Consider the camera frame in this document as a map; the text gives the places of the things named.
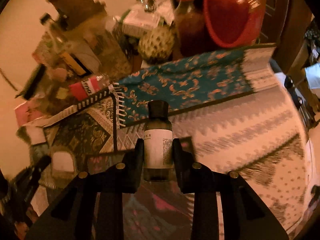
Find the brown clay pot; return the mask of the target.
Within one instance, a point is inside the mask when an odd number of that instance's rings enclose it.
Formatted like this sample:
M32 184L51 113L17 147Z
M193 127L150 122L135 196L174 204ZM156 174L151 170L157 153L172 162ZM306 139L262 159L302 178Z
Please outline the brown clay pot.
M105 10L105 4L94 0L47 0L57 10L61 27L72 30L85 20Z

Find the patchwork patterned tablecloth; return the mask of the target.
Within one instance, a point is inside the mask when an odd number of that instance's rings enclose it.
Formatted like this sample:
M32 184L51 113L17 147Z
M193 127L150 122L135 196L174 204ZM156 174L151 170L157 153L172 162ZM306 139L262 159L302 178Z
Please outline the patchwork patterned tablecloth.
M121 162L144 138L148 102L163 100L183 150L213 172L238 172L294 239L310 202L308 140L270 66L274 50L263 44L152 66L52 117L53 126L42 116L17 134L32 164L52 158L40 182L60 194L81 172ZM123 194L124 239L191 239L194 194L181 192L175 168L165 182L143 172L144 161L137 192Z

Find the white plastic bag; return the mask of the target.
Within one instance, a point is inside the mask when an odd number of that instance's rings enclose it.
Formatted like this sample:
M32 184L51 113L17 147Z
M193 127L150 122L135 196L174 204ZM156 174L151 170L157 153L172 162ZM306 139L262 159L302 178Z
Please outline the white plastic bag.
M311 89L320 88L320 65L314 64L305 68L306 78Z

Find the dark wooden door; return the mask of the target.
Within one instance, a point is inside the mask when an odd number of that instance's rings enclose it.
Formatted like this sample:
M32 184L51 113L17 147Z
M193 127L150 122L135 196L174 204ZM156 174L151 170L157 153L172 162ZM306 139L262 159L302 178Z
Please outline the dark wooden door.
M272 59L288 73L303 44L311 10L304 0L260 1L265 14L258 41L276 44Z

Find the dark red sauce bottle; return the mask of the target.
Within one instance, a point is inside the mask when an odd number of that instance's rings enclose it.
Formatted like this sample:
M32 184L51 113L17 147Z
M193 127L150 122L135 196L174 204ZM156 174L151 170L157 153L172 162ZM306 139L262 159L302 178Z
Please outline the dark red sauce bottle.
M195 0L178 1L174 16L180 52L183 57L200 54L206 38L203 12L195 6Z

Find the dark bottle white label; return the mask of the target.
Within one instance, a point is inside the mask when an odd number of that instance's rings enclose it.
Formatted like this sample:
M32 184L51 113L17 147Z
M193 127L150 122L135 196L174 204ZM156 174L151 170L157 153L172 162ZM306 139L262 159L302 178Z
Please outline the dark bottle white label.
M173 132L168 119L169 104L148 102L148 121L144 125L144 179L169 181L174 167L171 152Z

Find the white box with label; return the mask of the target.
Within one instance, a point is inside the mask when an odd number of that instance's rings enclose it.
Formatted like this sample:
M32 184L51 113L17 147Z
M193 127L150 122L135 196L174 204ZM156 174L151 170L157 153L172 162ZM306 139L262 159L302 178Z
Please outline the white box with label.
M141 38L149 31L164 25L171 25L174 20L174 10L169 4L161 5L154 12L146 12L141 7L134 7L123 13L120 18L123 34Z

